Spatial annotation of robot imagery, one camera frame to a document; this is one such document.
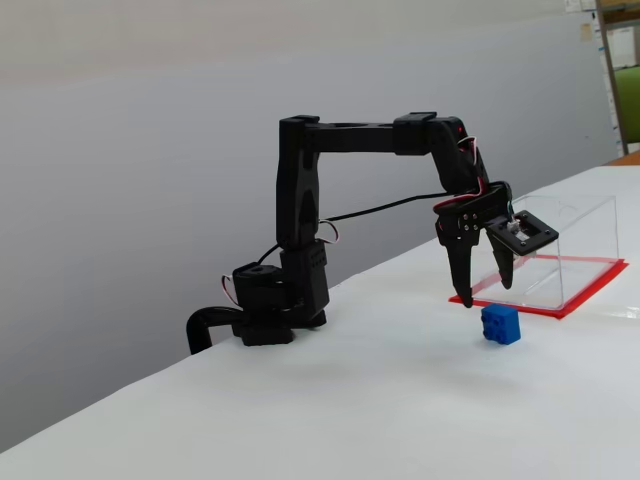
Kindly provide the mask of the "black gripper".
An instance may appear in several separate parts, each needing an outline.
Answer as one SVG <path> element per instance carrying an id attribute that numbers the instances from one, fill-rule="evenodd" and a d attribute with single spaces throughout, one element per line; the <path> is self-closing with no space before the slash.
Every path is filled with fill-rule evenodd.
<path id="1" fill-rule="evenodd" d="M 447 252 L 453 287 L 462 304 L 471 308 L 471 255 L 479 244 L 481 231 L 476 223 L 491 223 L 500 217 L 512 219 L 511 186 L 504 181 L 491 182 L 484 193 L 460 195 L 437 204 L 433 210 L 438 215 L 437 237 Z M 501 284 L 509 290 L 513 284 L 514 253 L 502 230 L 488 228 L 487 237 Z"/>

